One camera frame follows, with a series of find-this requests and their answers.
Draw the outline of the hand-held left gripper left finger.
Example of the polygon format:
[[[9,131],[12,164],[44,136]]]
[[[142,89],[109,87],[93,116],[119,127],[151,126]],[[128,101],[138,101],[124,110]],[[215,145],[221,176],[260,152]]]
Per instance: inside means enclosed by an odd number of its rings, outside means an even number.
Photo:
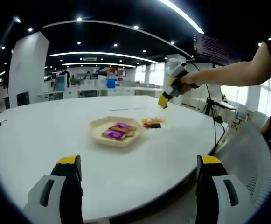
[[[59,159],[28,192],[24,215],[33,224],[82,224],[81,181],[80,156]]]

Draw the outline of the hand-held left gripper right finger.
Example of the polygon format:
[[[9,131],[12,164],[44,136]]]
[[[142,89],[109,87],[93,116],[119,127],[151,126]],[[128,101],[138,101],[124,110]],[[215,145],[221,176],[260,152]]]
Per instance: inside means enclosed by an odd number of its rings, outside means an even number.
[[[197,224],[246,224],[251,218],[250,193],[222,162],[210,155],[197,156]]]

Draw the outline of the person's right hand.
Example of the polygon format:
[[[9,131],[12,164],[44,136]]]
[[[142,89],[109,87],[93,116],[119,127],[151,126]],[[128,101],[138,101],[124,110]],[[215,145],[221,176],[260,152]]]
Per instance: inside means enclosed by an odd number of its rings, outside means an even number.
[[[181,78],[181,82],[185,89],[196,89],[200,85],[197,83],[198,73],[188,73]]]

